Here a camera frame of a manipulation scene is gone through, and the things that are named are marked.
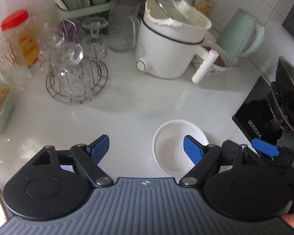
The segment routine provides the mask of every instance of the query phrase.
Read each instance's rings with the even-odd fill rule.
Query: white bowl
[[[202,145],[209,144],[201,129],[184,120],[172,120],[160,126],[152,142],[156,163],[176,180],[181,179],[194,167],[184,152],[183,141],[186,135],[191,135]]]

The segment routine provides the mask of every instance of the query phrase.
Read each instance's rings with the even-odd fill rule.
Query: plastic jar
[[[32,67],[38,59],[38,45],[28,11],[19,10],[11,14],[2,21],[1,30],[4,38],[16,38],[27,66]]]

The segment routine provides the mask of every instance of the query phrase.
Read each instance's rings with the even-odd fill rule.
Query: green container
[[[89,0],[81,0],[84,7],[80,8],[78,0],[64,0],[69,10],[58,9],[59,19],[81,18],[85,16],[104,16],[107,17],[110,11],[109,0],[94,0],[95,5],[89,6]]]
[[[4,86],[8,86],[8,83],[0,80],[0,88]],[[9,119],[13,112],[13,107],[14,107],[13,98],[11,96],[11,91],[10,91],[9,95],[5,99],[4,104],[0,110],[0,134],[4,132],[9,122]]]

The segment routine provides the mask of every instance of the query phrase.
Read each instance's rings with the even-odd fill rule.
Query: white handle
[[[215,50],[210,50],[208,56],[204,59],[196,73],[191,78],[192,82],[198,84],[202,78],[206,75],[209,68],[213,65],[213,63],[217,60],[219,54]]]

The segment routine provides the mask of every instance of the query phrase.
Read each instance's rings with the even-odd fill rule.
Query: yellow label
[[[32,31],[23,31],[18,37],[18,44],[28,68],[32,67],[38,59],[38,46]]]

